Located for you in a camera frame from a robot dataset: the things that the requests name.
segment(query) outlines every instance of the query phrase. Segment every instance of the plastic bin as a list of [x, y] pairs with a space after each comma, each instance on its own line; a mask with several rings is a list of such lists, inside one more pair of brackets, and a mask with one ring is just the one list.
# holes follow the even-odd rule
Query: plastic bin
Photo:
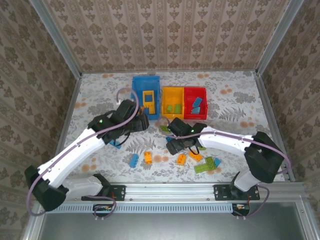
[[[191, 114], [192, 104], [196, 98], [202, 98], [199, 114]], [[208, 114], [207, 92], [205, 87], [185, 87], [184, 88], [184, 119], [206, 120]]]
[[155, 114], [149, 114], [147, 111], [149, 120], [158, 120], [160, 116], [160, 77], [159, 76], [134, 76], [132, 80], [132, 89], [136, 92], [139, 105], [144, 106], [143, 91], [153, 91], [154, 93], [154, 108]]
[[[175, 113], [175, 105], [181, 105], [181, 112]], [[168, 106], [172, 106], [172, 112], [168, 112]], [[165, 86], [162, 91], [162, 116], [168, 119], [179, 118], [184, 119], [185, 101], [184, 101], [184, 87]]]

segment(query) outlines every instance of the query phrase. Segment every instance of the wall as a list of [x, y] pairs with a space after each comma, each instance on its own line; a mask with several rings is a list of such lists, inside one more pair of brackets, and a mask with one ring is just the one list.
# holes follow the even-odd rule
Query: wall
[[255, 69], [289, 0], [44, 0], [83, 72]]
[[262, 75], [298, 181], [320, 220], [320, 1], [305, 0]]
[[52, 158], [75, 79], [27, 0], [0, 1], [0, 239], [28, 222], [24, 170]]

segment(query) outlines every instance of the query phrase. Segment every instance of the floral tablecloth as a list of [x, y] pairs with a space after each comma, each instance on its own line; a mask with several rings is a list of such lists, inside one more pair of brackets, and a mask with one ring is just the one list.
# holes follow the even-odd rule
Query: floral tablecloth
[[[147, 73], [94, 73], [84, 74], [80, 91], [69, 125], [65, 147], [72, 143], [87, 124], [96, 116], [117, 108], [115, 96], [120, 88], [130, 87], [133, 76]], [[203, 123], [216, 129], [245, 135], [263, 131], [270, 135], [270, 129], [251, 71], [214, 72], [156, 72], [163, 86], [206, 87], [208, 115]], [[120, 97], [129, 98], [124, 91]], [[186, 121], [193, 125], [195, 120]], [[216, 170], [196, 174], [196, 162], [187, 156], [184, 166], [176, 164], [178, 154], [170, 155], [166, 139], [150, 121], [145, 132], [131, 134], [121, 149], [108, 144], [93, 153], [69, 177], [84, 177], [101, 173], [110, 182], [229, 182], [238, 171], [247, 168], [244, 157], [217, 149], [200, 151], [204, 157], [217, 157], [221, 164]], [[144, 152], [151, 152], [153, 164], [144, 161]], [[130, 168], [133, 154], [139, 155], [136, 168]], [[284, 181], [277, 175], [275, 181]]]

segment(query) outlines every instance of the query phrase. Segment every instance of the yellow bin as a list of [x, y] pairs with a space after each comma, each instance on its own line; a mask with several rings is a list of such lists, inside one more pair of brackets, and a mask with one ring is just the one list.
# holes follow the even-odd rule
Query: yellow bin
[[[162, 104], [161, 113], [162, 116], [168, 119], [179, 118], [184, 119], [185, 115], [185, 88], [175, 86], [165, 86], [162, 91]], [[175, 113], [176, 104], [180, 105], [180, 113]], [[168, 112], [168, 106], [172, 106], [172, 111]]]

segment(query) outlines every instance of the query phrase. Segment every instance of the blue bin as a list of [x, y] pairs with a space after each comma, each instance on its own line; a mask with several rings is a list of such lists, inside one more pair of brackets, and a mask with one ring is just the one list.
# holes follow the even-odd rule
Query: blue bin
[[154, 92], [155, 114], [147, 114], [149, 120], [158, 120], [160, 116], [160, 77], [159, 76], [134, 76], [132, 80], [132, 89], [136, 92], [139, 105], [143, 106], [143, 91]]

